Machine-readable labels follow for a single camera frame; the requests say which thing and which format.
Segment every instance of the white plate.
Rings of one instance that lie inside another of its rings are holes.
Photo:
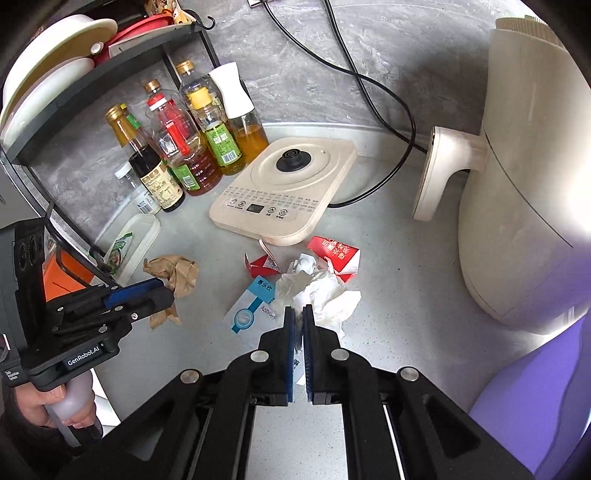
[[[117,33],[117,22],[110,18],[92,20],[71,15],[41,32],[17,58],[2,91],[0,127],[24,93],[45,73],[65,60],[87,57],[99,41],[107,43]]]
[[[75,81],[81,79],[95,67],[91,59],[66,60],[53,69],[39,84],[29,93],[14,114],[10,116],[6,127],[0,135],[0,141],[7,151],[24,128],[47,105],[49,105],[61,92],[66,90]]]

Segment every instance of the hook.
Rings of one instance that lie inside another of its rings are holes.
[[[207,18],[212,21],[212,24],[209,27],[206,27],[205,25],[203,25],[203,23],[200,23],[199,26],[204,30],[212,30],[213,27],[216,26],[216,19],[213,17],[210,17],[209,15],[207,16]]]
[[[216,19],[213,17],[210,17],[209,15],[207,16],[208,19],[210,19],[212,21],[212,24],[209,27],[206,27],[205,25],[203,25],[203,22],[201,21],[201,18],[199,17],[199,15],[197,15],[193,10],[185,10],[189,15],[191,15],[193,18],[195,18],[195,23],[197,25],[199,25],[200,28],[204,29],[204,30],[211,30],[213,29],[213,27],[216,26]]]

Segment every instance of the red carton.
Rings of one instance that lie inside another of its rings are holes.
[[[359,248],[323,236],[312,237],[308,248],[319,258],[332,264],[335,274],[345,283],[351,280],[359,270],[361,257]]]
[[[281,269],[277,265],[275,257],[273,257],[273,254],[265,243],[262,240],[259,240],[259,244],[266,252],[261,258],[257,258],[255,261],[250,262],[246,254],[244,254],[244,263],[248,271],[251,273],[251,277],[257,278],[259,275],[261,277],[270,277],[271,275],[281,273]]]

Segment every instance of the oil sprayer bottle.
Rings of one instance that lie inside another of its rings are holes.
[[[238,66],[236,62],[226,63],[212,70],[209,76],[222,93],[228,127],[242,150],[246,164],[249,164],[269,146],[269,141],[255,106],[240,85]]]

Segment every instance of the plastic bottle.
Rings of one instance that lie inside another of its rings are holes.
[[[126,179],[125,183],[128,186],[131,185],[131,200],[135,203],[141,213],[156,215],[161,210],[162,207],[158,201],[152,197],[152,194],[138,178],[128,161],[115,172],[115,177],[118,180]]]
[[[242,171],[246,165],[242,158],[242,152],[228,131],[228,126],[223,121],[219,107],[213,104],[207,88],[201,87],[199,90],[189,93],[189,100],[195,109],[197,123],[207,137],[222,173],[235,175]]]
[[[191,196],[209,192],[222,179],[222,172],[189,112],[170,102],[162,90],[152,92],[147,104],[154,114],[152,136],[185,191]]]
[[[195,109],[189,100],[189,93],[193,93],[202,87],[205,87],[212,98],[212,103],[220,108],[223,122],[226,122],[226,111],[221,100],[222,94],[217,89],[215,82],[209,75],[199,75],[195,71],[195,65],[191,60],[185,60],[176,65],[177,73],[181,79],[181,92],[189,111],[194,114]]]
[[[222,93],[228,127],[249,164],[269,146],[269,141],[255,106],[240,84],[236,62],[212,70],[209,76]]]

